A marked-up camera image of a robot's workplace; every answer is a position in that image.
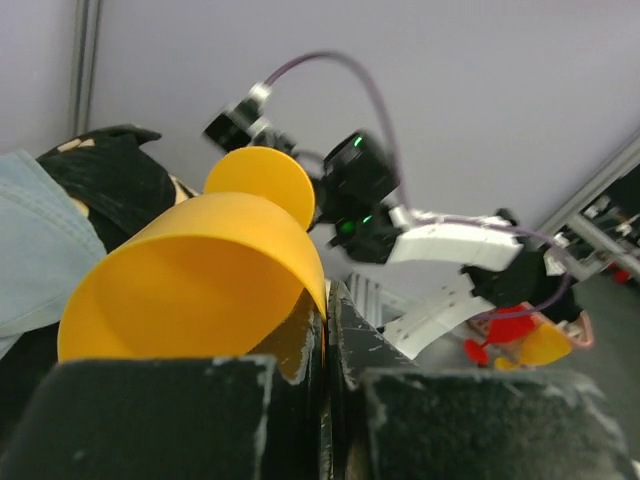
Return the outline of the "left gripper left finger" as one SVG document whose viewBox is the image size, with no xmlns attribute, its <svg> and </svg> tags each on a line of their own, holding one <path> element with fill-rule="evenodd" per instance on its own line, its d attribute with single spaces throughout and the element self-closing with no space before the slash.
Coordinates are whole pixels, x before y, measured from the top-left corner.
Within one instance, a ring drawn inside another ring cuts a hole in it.
<svg viewBox="0 0 640 480">
<path fill-rule="evenodd" d="M 5 479 L 315 479 L 323 326 L 308 295 L 248 355 L 55 367 Z"/>
</svg>

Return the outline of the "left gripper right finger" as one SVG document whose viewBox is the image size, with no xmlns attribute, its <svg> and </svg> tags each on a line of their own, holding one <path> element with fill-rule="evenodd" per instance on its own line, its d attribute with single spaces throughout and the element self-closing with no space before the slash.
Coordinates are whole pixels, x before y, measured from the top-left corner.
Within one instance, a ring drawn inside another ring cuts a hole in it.
<svg viewBox="0 0 640 480">
<path fill-rule="evenodd" d="M 631 479 L 604 394 L 563 371 L 427 372 L 328 286 L 337 479 Z"/>
</svg>

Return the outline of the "orange wine glass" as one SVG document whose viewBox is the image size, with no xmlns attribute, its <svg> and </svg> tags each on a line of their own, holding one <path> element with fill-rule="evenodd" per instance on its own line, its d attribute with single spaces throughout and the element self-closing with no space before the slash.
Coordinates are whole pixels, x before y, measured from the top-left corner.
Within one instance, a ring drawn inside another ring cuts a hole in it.
<svg viewBox="0 0 640 480">
<path fill-rule="evenodd" d="M 58 360 L 241 356 L 302 295 L 324 313 L 325 274 L 307 232 L 314 211 L 311 180 L 289 155 L 257 146 L 227 154 L 202 194 L 80 282 L 59 325 Z"/>
</svg>

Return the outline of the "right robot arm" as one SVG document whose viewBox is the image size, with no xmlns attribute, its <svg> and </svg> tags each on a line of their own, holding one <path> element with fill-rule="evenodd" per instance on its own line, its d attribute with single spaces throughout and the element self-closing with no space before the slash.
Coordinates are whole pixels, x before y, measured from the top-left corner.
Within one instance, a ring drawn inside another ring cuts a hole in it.
<svg viewBox="0 0 640 480">
<path fill-rule="evenodd" d="M 404 356 L 416 358 L 467 320 L 506 325 L 535 314 L 558 322 L 580 316 L 564 249 L 516 225 L 506 210 L 468 217 L 387 201 L 401 182 L 391 154 L 364 130 L 342 140 L 321 165 L 312 183 L 320 198 L 317 221 L 334 229 L 330 246 L 360 264 L 460 267 L 439 293 L 384 327 L 385 340 Z"/>
</svg>

